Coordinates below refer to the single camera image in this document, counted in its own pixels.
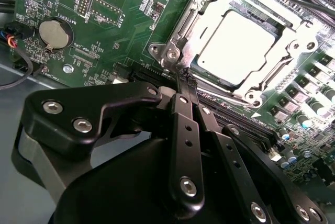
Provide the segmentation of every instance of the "green circuit board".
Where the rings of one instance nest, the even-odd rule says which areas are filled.
[[[38,27],[47,17],[67,21],[72,45],[48,53],[38,36],[19,42],[35,62],[47,66],[44,75],[70,87],[104,84],[115,63],[134,61],[159,68],[147,52],[148,42],[166,42],[189,0],[17,0],[16,19]],[[154,7],[159,12],[153,14]],[[63,72],[70,64],[73,73]]]
[[[166,43],[189,0],[17,0],[16,20],[38,28],[48,17],[60,17],[73,30],[72,44],[50,53],[44,49],[38,34],[18,46],[31,55],[34,62],[45,66],[43,75],[69,87],[106,84],[115,74],[115,66],[121,63],[131,66],[139,63],[161,72],[161,66],[148,52],[150,43]],[[297,61],[297,75],[309,71],[310,66],[325,55],[322,47],[329,44],[329,37],[319,37],[320,48],[312,54],[304,54]],[[65,73],[64,65],[73,67]],[[225,107],[250,118],[255,123],[277,130],[287,127],[294,137],[287,142],[298,157],[298,163],[287,170],[295,181],[311,167],[318,158],[329,164],[335,161],[334,130],[310,128],[304,130],[296,121],[296,115],[278,123],[271,109],[285,96],[285,92],[269,90],[263,94],[264,104],[259,109],[236,106],[217,98]],[[327,121],[335,116],[335,107],[329,111]],[[328,144],[327,150],[320,149]],[[303,152],[310,150],[311,158]]]

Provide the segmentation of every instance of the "mounting hole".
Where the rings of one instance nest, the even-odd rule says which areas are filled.
[[[315,43],[314,42],[310,42],[308,43],[308,45],[306,46],[307,50],[312,50],[315,48]]]
[[[238,163],[237,161],[233,161],[232,163],[234,164],[234,166],[235,166],[236,168],[238,168],[238,169],[241,168],[240,163]]]
[[[318,221],[322,221],[321,216],[319,215],[318,212],[316,212],[313,208],[309,209],[310,213],[318,220]]]
[[[149,87],[148,87],[148,92],[152,95],[157,95],[157,91],[155,91],[154,89],[149,88]]]
[[[185,97],[180,97],[179,98],[181,102],[187,104],[188,103],[188,100],[185,98]]]
[[[261,102],[259,102],[259,101],[255,101],[255,102],[253,102],[252,105],[253,105],[253,106],[260,106],[260,105],[261,105]]]
[[[186,130],[192,131],[192,128],[190,126],[185,126]]]
[[[185,140],[185,144],[186,144],[188,147],[192,147],[192,146],[193,146],[192,142],[190,142],[188,139]]]

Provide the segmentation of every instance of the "capacitor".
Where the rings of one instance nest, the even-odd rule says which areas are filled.
[[[312,126],[312,121],[307,118],[306,115],[302,114],[297,117],[297,121],[301,124],[301,126],[305,129]]]
[[[325,96],[327,97],[327,99],[332,101],[333,104],[335,104],[335,91],[333,89],[329,89],[328,91],[326,91]]]
[[[281,158],[279,161],[278,161],[278,164],[281,166],[282,169],[286,169],[289,167],[289,163],[286,159],[284,158]]]
[[[295,164],[297,163],[297,157],[295,157],[294,153],[293,152],[287,152],[285,154],[285,157],[287,158],[287,161],[290,163],[290,164]]]
[[[281,136],[283,140],[289,140],[289,134],[285,128],[280,128],[278,130],[278,133],[279,133],[279,136]]]
[[[313,111],[315,111],[315,113],[318,116],[323,116],[324,114],[326,114],[328,112],[327,108],[325,108],[321,103],[319,102],[315,102],[312,103],[310,105],[310,107],[312,108]]]
[[[312,157],[312,153],[310,152],[310,151],[304,151],[304,158],[310,158],[310,157]]]

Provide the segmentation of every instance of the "screw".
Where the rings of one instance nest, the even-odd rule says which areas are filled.
[[[167,53],[167,57],[170,58],[170,59],[176,59],[177,56],[178,56],[178,54],[175,51],[168,51],[168,53]]]
[[[49,114],[59,114],[63,111],[63,106],[57,102],[50,101],[43,104],[43,109]]]
[[[232,133],[234,133],[235,135],[239,135],[239,134],[240,134],[239,130],[236,129],[236,128],[234,128],[234,127],[230,128],[230,130],[231,130]]]
[[[157,95],[157,91],[155,91],[154,89],[148,88],[148,92],[152,95]]]
[[[210,114],[210,110],[209,110],[209,109],[207,109],[206,107],[203,107],[203,111],[204,111],[204,113],[206,113],[207,115],[209,115],[209,114]]]
[[[265,212],[257,203],[253,202],[251,204],[251,211],[260,222],[266,222]]]
[[[45,72],[48,72],[48,67],[47,66],[44,66],[43,69],[42,69],[42,72],[45,73]]]
[[[92,130],[92,124],[83,118],[76,119],[73,122],[73,127],[82,133],[88,133]]]
[[[180,187],[182,191],[189,197],[194,197],[197,194],[197,188],[189,178],[181,179]]]
[[[180,97],[180,101],[187,104],[187,99],[185,97]]]
[[[70,64],[65,64],[64,66],[63,66],[63,71],[66,73],[66,74],[71,74],[71,73],[73,73],[74,72],[74,67],[72,66],[72,65],[70,65]]]
[[[301,206],[297,206],[297,210],[300,217],[302,217],[305,221],[309,221],[308,213]]]
[[[155,54],[155,55],[157,55],[158,54],[158,47],[156,47],[156,46],[152,46],[151,48],[150,48],[150,51],[152,52],[152,54]]]
[[[314,47],[315,47],[315,43],[314,43],[314,42],[310,42],[310,43],[307,45],[307,50],[312,50]]]
[[[318,221],[322,221],[321,216],[313,208],[310,208],[309,211]]]

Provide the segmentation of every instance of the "black metal bracket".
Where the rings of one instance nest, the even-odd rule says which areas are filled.
[[[238,207],[245,223],[272,223],[266,205],[261,199],[234,141],[219,133],[220,127],[208,108],[199,105],[196,107],[196,112],[202,130],[206,133],[206,140],[213,142],[219,154],[234,194],[238,199]]]
[[[105,118],[117,121],[125,111],[155,106],[161,99],[146,82],[40,91],[27,97],[21,123],[31,138],[80,160],[93,150]]]
[[[190,98],[175,94],[171,99],[172,150],[169,191],[176,202],[179,218],[194,216],[204,205],[204,182],[199,126],[193,121]]]
[[[234,140],[256,186],[262,189],[263,198],[280,223],[327,223],[321,209],[242,130],[227,125],[222,131]]]
[[[196,85],[190,82],[189,73],[182,73],[178,91],[169,95],[146,82],[36,92],[26,99],[16,157],[21,155],[30,162],[26,166],[29,170],[31,165],[37,170],[31,178],[39,177],[38,183],[50,192],[56,188],[53,198],[58,201],[77,178],[83,181],[87,176],[91,180],[91,174],[99,170],[87,172],[91,170],[90,153],[102,144],[98,140],[104,133],[116,137],[151,131],[159,141],[143,145],[150,147],[150,155],[156,144],[164,153],[166,146],[171,148],[170,162],[164,165],[169,172],[160,181],[166,182],[162,186],[164,195],[168,195],[165,207],[171,210],[173,205],[174,218],[192,219],[206,208],[202,149],[209,144],[214,151],[210,158],[217,161],[221,174],[229,181],[243,222],[327,223],[321,210],[247,135],[233,125],[221,131],[213,113],[199,104]],[[140,151],[135,153],[140,160]],[[157,154],[155,159],[163,160]],[[54,175],[59,182],[56,186],[50,179]]]

